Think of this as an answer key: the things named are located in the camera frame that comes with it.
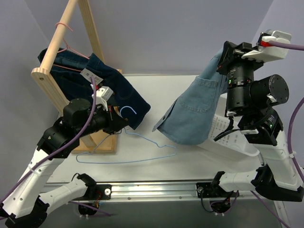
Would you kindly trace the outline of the pink wire hanger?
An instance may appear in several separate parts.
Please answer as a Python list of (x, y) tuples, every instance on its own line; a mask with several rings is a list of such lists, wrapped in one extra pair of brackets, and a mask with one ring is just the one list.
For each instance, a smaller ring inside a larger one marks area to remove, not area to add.
[[(65, 23), (57, 22), (57, 23), (55, 24), (55, 27), (57, 28), (58, 25), (63, 25), (66, 29), (68, 29), (68, 30), (70, 30), (71, 32), (73, 32), (73, 29), (72, 29), (70, 26), (68, 26), (67, 24), (65, 24)], [(78, 52), (77, 50), (71, 48), (71, 46), (70, 46), (70, 45), (68, 44), (68, 42), (66, 41), (65, 37), (63, 37), (62, 40), (63, 40), (63, 42), (64, 42), (64, 44), (65, 44), (66, 47), (65, 47), (64, 49), (62, 49), (62, 50), (59, 50), (58, 53), (63, 53), (63, 52), (65, 52), (65, 51), (69, 51), (69, 52), (71, 52), (71, 53), (73, 53), (73, 54), (75, 54), (75, 55), (77, 55), (77, 56), (80, 56), (80, 57), (83, 57), (83, 58), (89, 60), (89, 57), (88, 57), (88, 56), (83, 55), (82, 53)]]

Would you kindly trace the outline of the dark blue denim skirt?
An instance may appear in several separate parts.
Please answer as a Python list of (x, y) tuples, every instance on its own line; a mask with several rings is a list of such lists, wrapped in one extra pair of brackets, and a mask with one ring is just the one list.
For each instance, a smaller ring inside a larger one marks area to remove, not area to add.
[(91, 78), (95, 79), (97, 103), (116, 106), (123, 118), (136, 129), (151, 106), (116, 69), (107, 66), (95, 54), (89, 58), (71, 51), (57, 53), (50, 74), (67, 100), (76, 98), (93, 101)]

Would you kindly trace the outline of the aluminium mounting rail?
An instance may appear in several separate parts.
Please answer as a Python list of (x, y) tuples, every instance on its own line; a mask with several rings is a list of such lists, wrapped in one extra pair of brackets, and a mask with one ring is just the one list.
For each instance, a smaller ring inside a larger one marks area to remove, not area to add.
[(196, 204), (201, 201), (197, 196), (196, 180), (179, 181), (106, 181), (109, 184), (110, 199), (101, 200), (109, 204)]

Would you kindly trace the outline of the light blue denim skirt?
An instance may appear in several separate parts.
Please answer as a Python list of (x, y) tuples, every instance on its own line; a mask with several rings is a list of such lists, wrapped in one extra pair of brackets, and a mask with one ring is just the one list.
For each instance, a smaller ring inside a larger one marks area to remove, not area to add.
[(207, 140), (219, 98), (227, 92), (226, 76), (217, 72), (221, 48), (202, 73), (173, 102), (152, 131), (159, 131), (181, 145), (199, 145)]

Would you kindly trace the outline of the light blue wire hanger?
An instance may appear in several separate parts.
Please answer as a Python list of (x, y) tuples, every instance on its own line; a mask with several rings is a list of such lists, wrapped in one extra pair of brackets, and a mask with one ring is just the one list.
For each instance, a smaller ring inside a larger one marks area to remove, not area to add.
[(84, 152), (80, 155), (74, 155), (71, 160), (78, 166), (95, 165), (107, 168), (175, 160), (180, 156), (178, 146), (168, 141), (159, 132), (152, 131), (152, 127), (160, 119), (163, 112), (163, 108), (153, 106), (137, 130), (132, 130), (130, 127), (122, 130), (118, 135), (116, 154), (97, 155), (92, 152)]

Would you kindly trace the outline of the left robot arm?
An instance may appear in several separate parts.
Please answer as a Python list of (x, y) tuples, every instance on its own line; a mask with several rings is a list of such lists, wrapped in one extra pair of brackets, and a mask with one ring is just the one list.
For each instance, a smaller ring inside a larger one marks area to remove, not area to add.
[(80, 138), (100, 130), (114, 134), (128, 125), (110, 106), (92, 107), (86, 99), (74, 99), (63, 109), (63, 116), (45, 130), (19, 183), (0, 202), (0, 215), (9, 228), (38, 228), (47, 216), (62, 205), (97, 195), (97, 183), (79, 174), (68, 184), (42, 193), (49, 177), (80, 145)]

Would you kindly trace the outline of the white plastic basket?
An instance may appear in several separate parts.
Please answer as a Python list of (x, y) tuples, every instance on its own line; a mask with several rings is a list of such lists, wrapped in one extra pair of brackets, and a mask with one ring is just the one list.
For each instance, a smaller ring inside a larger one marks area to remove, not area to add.
[(259, 155), (259, 150), (249, 144), (245, 136), (240, 131), (230, 133), (218, 141), (214, 138), (225, 131), (229, 125), (229, 119), (224, 116), (227, 95), (222, 94), (219, 98), (216, 112), (213, 117), (211, 129), (207, 140), (198, 146), (219, 156), (240, 161), (249, 157)]

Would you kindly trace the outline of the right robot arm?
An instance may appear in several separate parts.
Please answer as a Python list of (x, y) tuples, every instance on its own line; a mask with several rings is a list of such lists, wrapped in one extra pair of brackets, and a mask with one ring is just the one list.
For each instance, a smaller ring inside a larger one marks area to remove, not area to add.
[(211, 190), (216, 196), (249, 190), (270, 200), (301, 202), (302, 171), (288, 151), (283, 123), (274, 109), (288, 101), (288, 85), (278, 74), (255, 80), (254, 72), (264, 65), (264, 60), (250, 57), (256, 53), (258, 48), (246, 42), (236, 45), (226, 41), (223, 45), (217, 71), (228, 81), (225, 115), (231, 122), (236, 116), (240, 121), (237, 128), (230, 123), (216, 140), (240, 132), (260, 152), (264, 165), (248, 172), (220, 171)]

